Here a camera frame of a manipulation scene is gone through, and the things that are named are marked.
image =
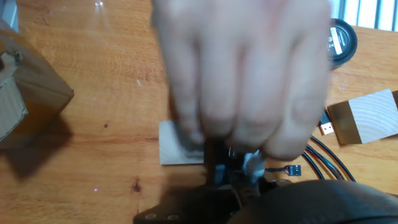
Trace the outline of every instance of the screw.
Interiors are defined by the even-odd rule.
[[[156,218],[156,214],[148,214],[145,216],[145,219],[153,219]]]
[[[168,219],[168,220],[176,220],[176,219],[178,219],[178,215],[169,215],[169,216],[167,217],[167,219]]]

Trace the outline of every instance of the hand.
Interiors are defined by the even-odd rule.
[[[182,128],[198,143],[292,160],[323,111],[327,0],[155,0],[169,84]]]

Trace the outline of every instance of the wooden block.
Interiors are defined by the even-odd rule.
[[[203,146],[197,145],[181,130],[178,122],[159,123],[159,157],[162,165],[201,164]]]
[[[398,134],[398,109],[391,90],[328,107],[341,144],[364,144]]]

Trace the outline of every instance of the usb connector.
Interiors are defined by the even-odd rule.
[[[331,119],[329,117],[328,111],[326,109],[321,116],[321,120],[319,120],[319,127],[323,135],[335,132],[335,130],[333,129],[333,125],[331,124]]]
[[[327,135],[327,134],[335,132],[335,130],[333,129],[333,126],[331,125],[331,122],[326,123],[326,124],[321,124],[320,128],[321,128],[321,132],[323,135]]]

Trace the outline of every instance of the black round object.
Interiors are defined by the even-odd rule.
[[[332,19],[328,38],[329,58],[333,69],[349,61],[355,54],[358,38],[354,29],[341,19]]]
[[[393,224],[398,199],[343,180],[279,187],[238,212],[227,224]]]

